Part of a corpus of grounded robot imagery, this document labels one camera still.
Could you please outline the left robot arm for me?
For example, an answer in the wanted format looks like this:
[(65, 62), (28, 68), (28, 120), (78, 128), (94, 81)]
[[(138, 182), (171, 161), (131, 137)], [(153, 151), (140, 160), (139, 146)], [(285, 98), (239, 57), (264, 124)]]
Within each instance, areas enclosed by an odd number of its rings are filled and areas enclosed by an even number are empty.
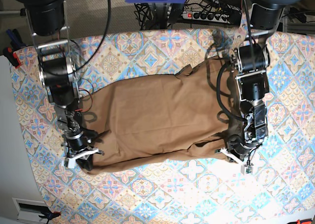
[[(241, 123), (241, 135), (231, 135), (220, 152), (230, 161), (250, 162), (251, 155), (268, 137), (267, 108), (263, 102), (269, 92), (267, 67), (270, 54), (266, 42), (277, 30), (284, 9), (300, 0), (241, 0), (242, 19), (234, 36), (230, 59), (217, 77), (217, 100), (224, 114)], [(221, 78), (228, 68), (237, 71), (235, 77), (240, 115), (233, 114), (221, 100)]]

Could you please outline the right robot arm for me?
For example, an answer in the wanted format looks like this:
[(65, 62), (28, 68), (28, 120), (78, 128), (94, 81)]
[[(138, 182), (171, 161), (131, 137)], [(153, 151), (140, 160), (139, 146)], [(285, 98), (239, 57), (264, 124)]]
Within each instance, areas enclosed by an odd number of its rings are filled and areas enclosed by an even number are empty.
[(77, 84), (79, 74), (70, 52), (66, 0), (16, 1), (26, 9), (37, 52), (39, 79), (49, 103), (54, 105), (58, 128), (63, 132), (63, 165), (70, 169), (79, 165), (91, 171), (93, 155), (101, 151), (92, 146), (97, 132), (83, 126), (83, 110), (79, 108), (82, 102)]

